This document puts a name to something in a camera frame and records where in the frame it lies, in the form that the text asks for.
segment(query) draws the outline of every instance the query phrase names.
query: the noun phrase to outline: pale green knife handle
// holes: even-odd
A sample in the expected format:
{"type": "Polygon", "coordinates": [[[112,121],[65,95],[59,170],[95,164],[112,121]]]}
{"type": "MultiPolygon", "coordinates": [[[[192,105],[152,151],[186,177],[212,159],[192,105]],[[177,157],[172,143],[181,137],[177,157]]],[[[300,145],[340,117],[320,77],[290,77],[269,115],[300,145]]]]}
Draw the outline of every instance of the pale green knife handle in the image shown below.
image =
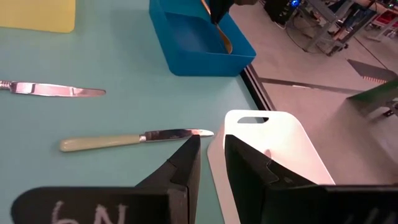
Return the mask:
{"type": "Polygon", "coordinates": [[[102,136],[92,138],[71,138],[62,140],[60,149],[63,152],[74,152],[86,149],[97,149],[102,147],[123,146],[137,144],[145,141],[145,136],[139,134],[128,134],[122,136],[102,136]]]}

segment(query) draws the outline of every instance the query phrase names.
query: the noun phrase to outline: silver knife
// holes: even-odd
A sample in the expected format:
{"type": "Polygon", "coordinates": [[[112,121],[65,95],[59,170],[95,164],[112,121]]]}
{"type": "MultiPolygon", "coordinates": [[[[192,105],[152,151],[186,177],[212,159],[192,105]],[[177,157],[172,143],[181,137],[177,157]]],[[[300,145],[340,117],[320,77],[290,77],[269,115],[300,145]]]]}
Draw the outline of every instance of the silver knife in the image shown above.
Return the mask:
{"type": "Polygon", "coordinates": [[[0,90],[10,90],[11,93],[20,93],[39,96],[60,96],[60,97],[93,97],[102,96],[105,90],[76,88],[44,83],[11,82],[0,80],[0,90]]]}
{"type": "Polygon", "coordinates": [[[74,152],[86,149],[138,144],[142,142],[185,139],[194,134],[198,134],[201,137],[214,135],[213,132],[202,129],[170,129],[162,131],[147,131],[144,134],[71,138],[61,141],[60,150],[63,152],[74,152]]]}

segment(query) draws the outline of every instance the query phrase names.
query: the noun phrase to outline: knife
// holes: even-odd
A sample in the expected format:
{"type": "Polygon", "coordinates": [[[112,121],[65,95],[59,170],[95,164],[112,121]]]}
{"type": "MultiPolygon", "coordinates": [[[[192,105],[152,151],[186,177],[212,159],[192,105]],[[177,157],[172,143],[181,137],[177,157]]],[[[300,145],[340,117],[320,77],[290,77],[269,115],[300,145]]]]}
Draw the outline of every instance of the knife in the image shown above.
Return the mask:
{"type": "Polygon", "coordinates": [[[0,90],[10,90],[11,93],[20,93],[39,96],[60,97],[93,97],[105,95],[105,90],[76,88],[44,83],[11,82],[0,80],[0,90]]]}
{"type": "Polygon", "coordinates": [[[138,144],[142,142],[185,139],[195,134],[201,137],[214,135],[213,132],[202,129],[170,129],[162,131],[147,131],[144,134],[71,138],[61,141],[60,150],[63,152],[74,152],[86,149],[138,144]]]}

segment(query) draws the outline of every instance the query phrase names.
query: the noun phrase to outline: teal table surface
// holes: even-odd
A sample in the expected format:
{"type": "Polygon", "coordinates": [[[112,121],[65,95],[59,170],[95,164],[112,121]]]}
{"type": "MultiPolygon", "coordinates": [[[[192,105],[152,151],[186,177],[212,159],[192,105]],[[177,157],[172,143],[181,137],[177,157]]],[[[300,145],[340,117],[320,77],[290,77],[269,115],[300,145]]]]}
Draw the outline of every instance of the teal table surface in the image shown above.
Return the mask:
{"type": "MultiPolygon", "coordinates": [[[[0,223],[40,186],[134,186],[183,141],[64,154],[59,140],[172,128],[217,132],[225,114],[256,106],[240,77],[169,72],[146,0],[77,0],[70,34],[0,28],[0,80],[102,88],[98,98],[0,91],[0,223]]],[[[223,223],[202,139],[197,223],[223,223]]]]}

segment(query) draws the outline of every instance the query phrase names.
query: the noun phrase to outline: blue plastic tray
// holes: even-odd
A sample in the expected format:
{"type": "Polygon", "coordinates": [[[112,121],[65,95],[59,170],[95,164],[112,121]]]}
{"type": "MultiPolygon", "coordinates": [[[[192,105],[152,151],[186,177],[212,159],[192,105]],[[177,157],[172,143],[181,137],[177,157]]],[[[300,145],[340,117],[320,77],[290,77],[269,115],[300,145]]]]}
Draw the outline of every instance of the blue plastic tray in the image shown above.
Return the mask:
{"type": "Polygon", "coordinates": [[[231,16],[220,21],[233,52],[224,43],[200,0],[150,0],[149,14],[169,69],[184,76],[236,76],[256,52],[231,16]]]}

